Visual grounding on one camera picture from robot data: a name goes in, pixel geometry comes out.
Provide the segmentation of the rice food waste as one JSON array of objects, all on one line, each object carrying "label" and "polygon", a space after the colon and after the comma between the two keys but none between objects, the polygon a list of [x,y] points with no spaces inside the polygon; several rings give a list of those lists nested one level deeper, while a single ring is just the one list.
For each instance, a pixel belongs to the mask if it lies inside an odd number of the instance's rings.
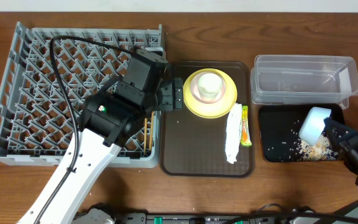
[{"label": "rice food waste", "polygon": [[269,162],[335,161],[337,152],[331,149],[322,133],[318,142],[310,146],[300,139],[302,122],[299,119],[261,119],[260,138],[264,157]]}]

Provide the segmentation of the white napkin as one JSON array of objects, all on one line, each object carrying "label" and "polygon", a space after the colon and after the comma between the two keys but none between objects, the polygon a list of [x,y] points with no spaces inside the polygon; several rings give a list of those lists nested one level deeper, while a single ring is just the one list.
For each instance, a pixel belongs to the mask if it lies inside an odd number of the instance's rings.
[{"label": "white napkin", "polygon": [[235,103],[231,108],[226,123],[225,153],[226,160],[234,164],[239,152],[241,129],[242,129],[242,105]]}]

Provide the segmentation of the green orange snack wrapper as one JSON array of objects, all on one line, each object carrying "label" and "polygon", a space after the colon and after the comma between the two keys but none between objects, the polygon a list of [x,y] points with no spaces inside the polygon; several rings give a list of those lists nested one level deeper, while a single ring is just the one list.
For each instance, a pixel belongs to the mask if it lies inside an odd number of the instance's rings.
[{"label": "green orange snack wrapper", "polygon": [[242,129],[240,143],[244,147],[250,147],[252,145],[249,133],[248,112],[248,106],[242,106]]}]

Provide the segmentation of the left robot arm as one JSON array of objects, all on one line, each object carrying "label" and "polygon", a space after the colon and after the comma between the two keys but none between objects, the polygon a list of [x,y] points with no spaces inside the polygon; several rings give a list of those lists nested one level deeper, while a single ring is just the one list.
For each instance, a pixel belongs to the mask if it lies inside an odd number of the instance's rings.
[{"label": "left robot arm", "polygon": [[127,140],[154,111],[165,106],[162,90],[169,64],[159,54],[139,49],[127,73],[89,96],[74,125],[69,147],[37,200],[19,223],[70,223],[92,185]]}]

